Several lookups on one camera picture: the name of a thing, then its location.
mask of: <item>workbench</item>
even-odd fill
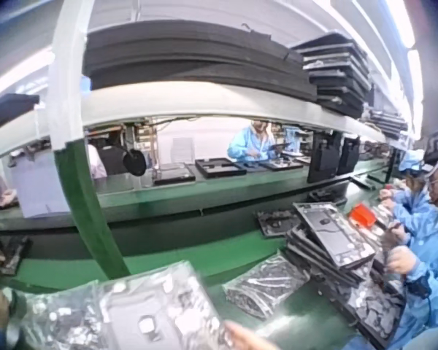
[[[384,179],[384,165],[382,160],[359,162],[355,174],[371,173]],[[136,219],[116,220],[110,224],[131,273],[189,260],[203,278],[224,319],[257,330],[282,350],[340,349],[353,335],[353,329],[331,303],[318,294],[318,288],[312,282],[290,296],[265,322],[227,302],[221,287],[222,283],[244,273],[284,245],[281,238],[263,238],[255,212],[305,202],[310,190],[344,181],[347,176],[311,185],[306,183],[306,178],[307,168],[303,168],[111,192],[100,194],[99,200],[109,217],[116,217],[108,214],[111,211],[138,213]],[[349,211],[355,204],[376,194],[377,191],[367,192],[350,183],[347,203],[340,208]],[[0,215],[0,220],[6,221],[7,215],[10,222],[15,220],[10,224],[13,229],[0,230],[0,235],[26,234],[33,240],[18,275],[13,279],[0,279],[2,284],[28,292],[52,292],[94,279],[106,279],[75,227],[38,229],[32,228],[35,224],[31,223],[17,230],[16,224],[29,219],[19,217],[16,211]]]

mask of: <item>white wall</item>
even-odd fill
[[[170,164],[174,139],[192,139],[193,158],[227,157],[227,148],[233,137],[250,125],[250,120],[235,117],[203,117],[197,120],[180,120],[164,128],[158,126],[160,164]]]

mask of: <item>electronic component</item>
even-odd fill
[[[302,222],[338,268],[354,268],[372,259],[373,247],[332,203],[295,203]]]
[[[266,319],[309,280],[308,272],[300,271],[278,253],[227,282],[223,289],[228,301],[252,316]]]
[[[109,281],[99,289],[99,305],[110,349],[231,349],[188,262]]]
[[[301,224],[294,209],[258,211],[256,217],[266,238],[284,237],[292,228]]]
[[[207,179],[245,175],[247,170],[227,158],[197,159],[195,165]]]
[[[266,160],[260,162],[260,164],[272,171],[301,169],[304,167],[297,158],[288,156]]]
[[[0,268],[0,274],[14,276],[20,267],[21,261],[26,256],[31,241],[28,236],[14,236],[8,241],[3,249],[5,261]]]

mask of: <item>plastic bag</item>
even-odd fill
[[[310,280],[277,254],[223,285],[227,300],[246,313],[266,319],[289,295]]]
[[[231,343],[190,263],[107,282],[99,288],[112,350],[229,350]]]
[[[63,292],[26,295],[28,309],[21,322],[26,343],[34,349],[108,349],[96,288],[93,281]]]

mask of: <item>fluorescent light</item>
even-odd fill
[[[394,19],[402,43],[410,49],[415,44],[415,37],[404,0],[386,0],[386,4]]]
[[[413,103],[413,119],[414,137],[420,138],[423,122],[423,78],[422,66],[420,64],[420,56],[417,50],[410,50],[407,53],[407,60],[409,61],[410,75],[412,77],[412,88],[414,90]]]
[[[423,79],[420,56],[417,50],[410,50],[407,53],[409,61],[410,75],[412,76],[412,88],[414,90],[414,99],[423,100]]]
[[[53,62],[54,58],[55,55],[48,47],[11,68],[7,73],[0,77],[0,93],[35,71],[39,71],[48,66]]]
[[[423,102],[414,103],[414,139],[420,140],[422,136],[422,122],[423,122]]]

